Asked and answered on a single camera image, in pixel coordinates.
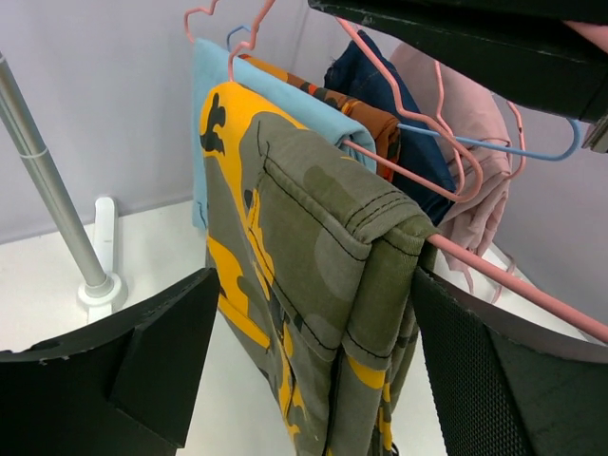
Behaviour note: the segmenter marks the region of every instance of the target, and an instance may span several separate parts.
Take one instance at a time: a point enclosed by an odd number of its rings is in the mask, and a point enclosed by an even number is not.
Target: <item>light blue garment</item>
[[[195,43],[194,100],[192,104],[192,153],[194,158],[192,222],[202,230],[207,228],[207,181],[200,148],[200,111],[209,91],[228,81],[228,55],[226,50],[210,41],[198,39]],[[351,140],[353,143],[375,152],[375,143],[365,126],[299,88],[283,83],[275,76],[271,76],[239,58],[235,59],[235,79],[287,112],[301,124],[316,131],[328,143],[339,145],[343,140]],[[342,145],[339,147],[358,162],[365,164],[371,172],[376,172],[374,160],[350,147]]]

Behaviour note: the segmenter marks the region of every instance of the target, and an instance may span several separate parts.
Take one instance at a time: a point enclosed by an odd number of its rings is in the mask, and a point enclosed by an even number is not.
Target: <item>navy blue garment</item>
[[[399,84],[404,108],[420,112],[393,64],[382,57],[380,49],[365,31],[359,30],[359,36]],[[397,112],[389,83],[355,42],[351,42],[342,56],[328,69],[325,75],[325,88],[351,95],[368,105],[387,111],[403,124],[427,128],[425,123],[405,119]],[[401,130],[401,154],[398,164],[450,192],[456,189],[439,145],[429,136]],[[453,204],[453,201],[400,174],[395,173],[392,183],[415,200],[435,225],[441,222]]]

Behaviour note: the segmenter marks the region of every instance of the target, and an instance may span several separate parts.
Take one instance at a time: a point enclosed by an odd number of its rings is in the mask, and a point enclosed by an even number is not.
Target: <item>white plastic foot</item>
[[[87,292],[86,284],[78,288],[78,300],[88,311],[89,324],[119,311],[128,297],[126,283],[115,273],[117,229],[118,212],[114,199],[108,197],[97,199],[93,248],[102,268],[112,281],[112,287],[103,296],[91,296]]]

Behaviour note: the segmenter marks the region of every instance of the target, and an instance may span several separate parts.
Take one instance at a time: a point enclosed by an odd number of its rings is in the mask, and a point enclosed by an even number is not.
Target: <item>gray wall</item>
[[[0,1],[0,48],[83,219],[102,194],[117,197],[123,214],[191,196],[191,46],[181,18],[198,4],[209,1]],[[260,4],[222,0],[213,18],[194,16],[194,31],[223,44]],[[373,36],[392,51],[395,40]],[[321,83],[348,41],[304,0],[281,0],[262,24],[256,55]],[[508,109],[504,115],[512,126]],[[523,116],[529,149],[565,149],[566,122]],[[541,288],[608,322],[606,176],[608,157],[588,151],[530,161],[513,182],[497,243]],[[0,243],[54,229],[4,128],[0,214]]]

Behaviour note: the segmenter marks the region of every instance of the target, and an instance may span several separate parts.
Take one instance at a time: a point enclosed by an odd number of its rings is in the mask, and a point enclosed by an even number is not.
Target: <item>white floor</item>
[[[203,266],[204,235],[190,224],[190,202],[120,220],[120,273],[137,303]],[[504,267],[499,256],[489,261]],[[466,288],[442,258],[436,271]],[[76,304],[81,279],[58,234],[0,245],[0,351],[20,351],[84,326]],[[489,299],[494,285],[475,275],[475,294]],[[498,305],[547,328],[582,338],[570,325],[508,290]],[[446,451],[434,411],[422,351],[408,375],[392,432],[402,454],[441,456]],[[221,316],[216,318],[188,445],[179,456],[293,455],[274,398]]]

